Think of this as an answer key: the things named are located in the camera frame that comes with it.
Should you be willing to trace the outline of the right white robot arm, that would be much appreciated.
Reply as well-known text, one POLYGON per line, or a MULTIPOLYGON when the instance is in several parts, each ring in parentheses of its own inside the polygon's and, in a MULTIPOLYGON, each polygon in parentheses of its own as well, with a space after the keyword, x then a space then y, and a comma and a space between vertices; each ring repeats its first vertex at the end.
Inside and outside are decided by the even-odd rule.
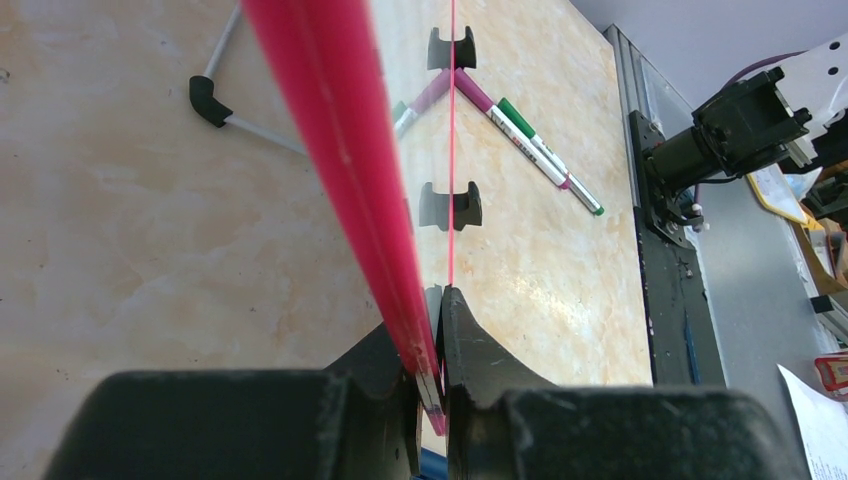
POLYGON ((722 172, 739 178, 782 161, 805 173, 847 158, 847 37, 723 87, 690 128, 646 152, 649 176, 673 192, 722 172))

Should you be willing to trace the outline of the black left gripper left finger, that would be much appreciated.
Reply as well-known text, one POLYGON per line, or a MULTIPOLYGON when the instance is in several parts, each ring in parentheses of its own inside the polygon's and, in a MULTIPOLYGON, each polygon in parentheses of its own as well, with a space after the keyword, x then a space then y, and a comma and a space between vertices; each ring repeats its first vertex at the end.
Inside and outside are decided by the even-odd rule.
POLYGON ((421 412, 387 329, 319 370, 126 371, 99 383, 49 479, 409 479, 421 412))

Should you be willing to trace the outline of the pink framed whiteboard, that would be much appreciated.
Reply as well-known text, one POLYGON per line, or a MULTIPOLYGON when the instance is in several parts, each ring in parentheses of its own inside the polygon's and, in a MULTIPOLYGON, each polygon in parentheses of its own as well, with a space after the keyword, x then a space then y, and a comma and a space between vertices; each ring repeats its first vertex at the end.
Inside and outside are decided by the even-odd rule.
POLYGON ((364 1, 247 1, 244 11, 430 424, 447 432, 377 37, 364 1))

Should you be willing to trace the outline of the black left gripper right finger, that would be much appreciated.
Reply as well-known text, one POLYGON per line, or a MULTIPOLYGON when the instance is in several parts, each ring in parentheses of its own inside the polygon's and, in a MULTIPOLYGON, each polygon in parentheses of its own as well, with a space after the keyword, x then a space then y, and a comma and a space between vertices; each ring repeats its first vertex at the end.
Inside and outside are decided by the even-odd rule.
POLYGON ((808 477, 754 398, 700 386, 556 386, 487 333, 452 286, 440 349, 452 479, 808 477))

